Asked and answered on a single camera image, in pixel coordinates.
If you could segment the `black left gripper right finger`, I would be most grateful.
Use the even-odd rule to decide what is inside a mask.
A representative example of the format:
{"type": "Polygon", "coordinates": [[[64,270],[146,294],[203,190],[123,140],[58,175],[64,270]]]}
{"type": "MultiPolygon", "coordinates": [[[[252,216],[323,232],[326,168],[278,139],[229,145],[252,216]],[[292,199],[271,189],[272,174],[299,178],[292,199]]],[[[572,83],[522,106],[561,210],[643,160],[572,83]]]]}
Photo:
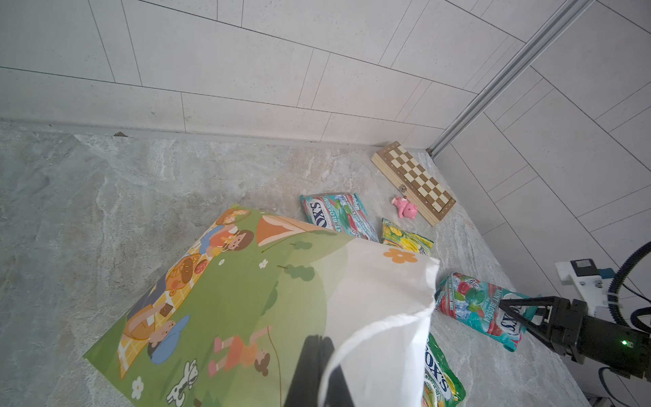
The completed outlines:
{"type": "Polygon", "coordinates": [[[330,376],[325,406],[354,407],[354,400],[352,399],[341,366],[335,369],[330,376]]]}

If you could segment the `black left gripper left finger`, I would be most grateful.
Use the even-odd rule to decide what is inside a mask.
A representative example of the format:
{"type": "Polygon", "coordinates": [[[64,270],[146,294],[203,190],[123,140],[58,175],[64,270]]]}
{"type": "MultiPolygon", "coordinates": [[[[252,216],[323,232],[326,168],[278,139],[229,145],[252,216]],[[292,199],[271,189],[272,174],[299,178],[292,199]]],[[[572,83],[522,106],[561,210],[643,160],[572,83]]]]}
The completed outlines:
{"type": "Polygon", "coordinates": [[[333,353],[332,339],[319,335],[306,337],[286,397],[285,407],[318,405],[320,379],[333,353]]]}

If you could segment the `teal Fox's candy bag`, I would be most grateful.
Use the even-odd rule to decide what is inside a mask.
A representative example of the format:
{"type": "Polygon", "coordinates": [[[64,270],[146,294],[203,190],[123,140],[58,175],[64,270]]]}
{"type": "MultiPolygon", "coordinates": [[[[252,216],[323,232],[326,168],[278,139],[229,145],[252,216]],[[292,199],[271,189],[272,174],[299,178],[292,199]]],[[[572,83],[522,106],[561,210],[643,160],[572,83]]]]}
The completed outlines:
{"type": "Polygon", "coordinates": [[[520,330],[520,326],[499,308],[502,298],[527,296],[453,272],[437,289],[436,309],[500,342],[508,351],[515,352],[526,332],[520,330]]]}
{"type": "Polygon", "coordinates": [[[366,208],[357,193],[301,195],[300,202],[309,223],[379,243],[366,208]]]}

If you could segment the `green Fox's spring tea bag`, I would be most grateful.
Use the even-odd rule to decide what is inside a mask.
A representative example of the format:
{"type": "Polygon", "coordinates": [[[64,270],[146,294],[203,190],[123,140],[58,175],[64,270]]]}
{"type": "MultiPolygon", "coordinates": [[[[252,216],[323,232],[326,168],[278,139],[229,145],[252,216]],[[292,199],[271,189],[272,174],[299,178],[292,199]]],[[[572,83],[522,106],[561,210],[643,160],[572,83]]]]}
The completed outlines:
{"type": "Polygon", "coordinates": [[[407,232],[388,219],[382,219],[382,243],[426,256],[432,255],[434,242],[419,234],[407,232]]]}

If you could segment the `white illustrated paper bag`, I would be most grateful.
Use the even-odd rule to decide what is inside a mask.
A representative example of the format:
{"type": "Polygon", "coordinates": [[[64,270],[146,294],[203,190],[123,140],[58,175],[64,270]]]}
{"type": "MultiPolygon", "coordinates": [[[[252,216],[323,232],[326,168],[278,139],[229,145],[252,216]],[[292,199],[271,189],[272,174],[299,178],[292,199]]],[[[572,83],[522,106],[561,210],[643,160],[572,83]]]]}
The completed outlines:
{"type": "Polygon", "coordinates": [[[329,337],[354,406],[417,406],[438,259],[233,205],[86,359],[136,406],[284,406],[329,337]]]}

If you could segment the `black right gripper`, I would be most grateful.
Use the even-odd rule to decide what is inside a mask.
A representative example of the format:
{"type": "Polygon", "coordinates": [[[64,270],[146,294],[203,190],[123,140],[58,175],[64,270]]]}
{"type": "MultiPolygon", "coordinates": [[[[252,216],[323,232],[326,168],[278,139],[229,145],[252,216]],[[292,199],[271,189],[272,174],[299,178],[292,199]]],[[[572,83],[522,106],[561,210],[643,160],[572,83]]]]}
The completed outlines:
{"type": "Polygon", "coordinates": [[[650,335],[588,315],[583,301],[502,298],[499,308],[520,330],[576,363],[590,359],[624,377],[650,378],[650,335]]]}

